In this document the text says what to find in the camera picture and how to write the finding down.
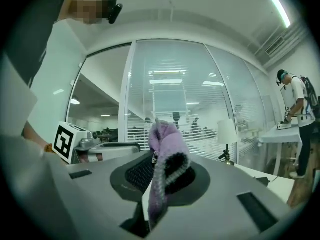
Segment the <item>purple towel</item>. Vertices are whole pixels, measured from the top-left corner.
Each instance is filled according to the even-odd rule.
[[[153,229],[167,209],[166,187],[175,182],[189,168],[190,152],[176,126],[157,119],[150,130],[149,146],[157,154],[148,207],[149,225]],[[177,154],[183,155],[185,159],[174,173],[166,177],[167,160]]]

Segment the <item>black backpack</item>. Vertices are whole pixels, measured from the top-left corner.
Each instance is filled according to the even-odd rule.
[[[316,94],[315,88],[310,82],[308,77],[301,76],[300,78],[302,82],[305,84],[307,98],[305,98],[308,102],[308,105],[310,105],[314,116],[316,118],[320,118],[320,103],[318,96]]]

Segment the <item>black shirt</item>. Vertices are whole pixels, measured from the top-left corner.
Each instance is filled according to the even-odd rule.
[[[12,29],[5,51],[16,71],[30,87],[47,52],[53,25],[65,0],[34,0]]]

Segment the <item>white shoe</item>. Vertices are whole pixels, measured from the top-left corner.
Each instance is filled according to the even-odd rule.
[[[290,177],[293,179],[303,179],[305,176],[299,176],[296,171],[290,172]]]

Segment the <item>wooden floor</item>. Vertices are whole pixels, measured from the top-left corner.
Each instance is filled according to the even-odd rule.
[[[290,157],[295,157],[296,150],[297,147],[295,144],[283,144],[282,159],[278,174],[279,177],[291,179],[289,173],[295,171],[295,166],[294,161],[290,160]],[[267,167],[267,173],[273,174],[275,165],[276,160],[273,159]],[[296,179],[294,182],[291,195],[287,202],[290,207],[294,208],[297,205],[305,203],[309,200],[314,184],[314,169],[320,170],[320,143],[318,139],[313,139],[311,142],[311,154],[305,177],[303,179]]]

